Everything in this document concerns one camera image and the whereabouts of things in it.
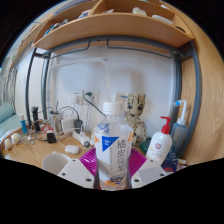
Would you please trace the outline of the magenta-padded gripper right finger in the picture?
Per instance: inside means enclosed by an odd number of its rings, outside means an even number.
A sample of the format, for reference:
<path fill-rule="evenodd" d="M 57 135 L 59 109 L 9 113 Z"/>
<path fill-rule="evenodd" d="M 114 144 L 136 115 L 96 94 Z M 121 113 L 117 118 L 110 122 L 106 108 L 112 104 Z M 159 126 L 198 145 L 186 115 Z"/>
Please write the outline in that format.
<path fill-rule="evenodd" d="M 143 187 L 165 176 L 166 172 L 156 161 L 146 159 L 136 149 L 131 150 L 128 163 L 128 189 Z"/>

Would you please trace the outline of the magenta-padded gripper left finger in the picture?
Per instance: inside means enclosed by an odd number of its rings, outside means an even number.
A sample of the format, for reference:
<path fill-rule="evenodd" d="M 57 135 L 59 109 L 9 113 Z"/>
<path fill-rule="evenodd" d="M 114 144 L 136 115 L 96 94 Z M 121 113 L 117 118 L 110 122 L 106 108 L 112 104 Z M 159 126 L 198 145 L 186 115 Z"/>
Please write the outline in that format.
<path fill-rule="evenodd" d="M 84 188 L 93 189 L 97 175 L 97 159 L 92 148 L 79 159 L 72 158 L 58 176 Z"/>

